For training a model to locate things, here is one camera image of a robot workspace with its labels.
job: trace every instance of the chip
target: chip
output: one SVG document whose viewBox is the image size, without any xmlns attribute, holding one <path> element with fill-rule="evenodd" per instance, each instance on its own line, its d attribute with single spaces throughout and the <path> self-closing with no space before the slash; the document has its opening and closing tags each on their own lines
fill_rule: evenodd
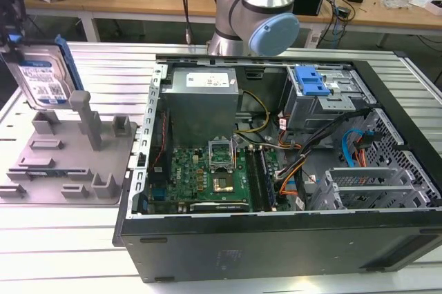
<svg viewBox="0 0 442 294">
<path fill-rule="evenodd" d="M 233 193 L 233 177 L 231 173 L 214 173 L 212 178 L 213 192 Z"/>
</svg>

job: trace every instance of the table leg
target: table leg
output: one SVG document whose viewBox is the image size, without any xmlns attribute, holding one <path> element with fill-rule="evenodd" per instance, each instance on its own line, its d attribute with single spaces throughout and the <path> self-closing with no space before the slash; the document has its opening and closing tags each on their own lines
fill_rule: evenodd
<svg viewBox="0 0 442 294">
<path fill-rule="evenodd" d="M 382 34 L 376 44 L 379 48 L 384 48 L 385 42 L 387 41 L 390 34 Z"/>
<path fill-rule="evenodd" d="M 323 33 L 322 26 L 311 25 L 304 48 L 316 49 L 322 33 Z"/>
<path fill-rule="evenodd" d="M 97 24 L 92 16 L 92 13 L 85 12 L 79 17 L 83 24 L 84 33 L 88 42 L 100 42 Z"/>
</svg>

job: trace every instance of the blue label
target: blue label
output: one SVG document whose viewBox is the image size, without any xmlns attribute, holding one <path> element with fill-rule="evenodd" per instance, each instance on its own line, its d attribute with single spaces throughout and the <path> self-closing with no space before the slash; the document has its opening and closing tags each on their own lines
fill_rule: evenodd
<svg viewBox="0 0 442 294">
<path fill-rule="evenodd" d="M 66 99 L 39 99 L 39 101 L 44 104 L 65 104 L 67 102 Z"/>
<path fill-rule="evenodd" d="M 49 61 L 22 61 L 20 66 L 30 66 L 33 68 L 52 68 Z"/>
</svg>

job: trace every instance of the aluminum extrusion table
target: aluminum extrusion table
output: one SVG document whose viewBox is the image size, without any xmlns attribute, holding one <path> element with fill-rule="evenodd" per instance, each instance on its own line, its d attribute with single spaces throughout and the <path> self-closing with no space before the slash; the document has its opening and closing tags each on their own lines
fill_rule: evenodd
<svg viewBox="0 0 442 294">
<path fill-rule="evenodd" d="M 129 114 L 140 124 L 155 54 L 203 54 L 204 46 L 70 43 L 78 71 L 102 120 Z M 368 61 L 442 154 L 442 95 L 407 58 L 393 52 L 291 49 L 284 56 Z M 0 112 L 0 182 L 30 137 L 34 111 L 18 90 Z M 57 111 L 76 119 L 72 111 Z M 135 158 L 129 161 L 134 166 Z M 1 293 L 440 293 L 442 248 L 397 273 L 144 284 L 112 236 L 118 209 L 0 208 Z"/>
</svg>

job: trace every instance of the blue cable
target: blue cable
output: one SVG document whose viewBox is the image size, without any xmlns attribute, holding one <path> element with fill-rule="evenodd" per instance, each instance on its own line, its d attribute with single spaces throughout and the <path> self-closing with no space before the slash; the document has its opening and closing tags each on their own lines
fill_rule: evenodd
<svg viewBox="0 0 442 294">
<path fill-rule="evenodd" d="M 353 162 L 353 158 L 350 155 L 350 152 L 348 151 L 348 148 L 347 148 L 347 138 L 352 133 L 358 133 L 360 136 L 364 135 L 364 132 L 362 130 L 354 130 L 354 129 L 348 130 L 343 135 L 343 154 L 344 154 L 344 157 L 347 160 L 348 166 L 350 168 L 354 168 L 354 162 Z"/>
</svg>

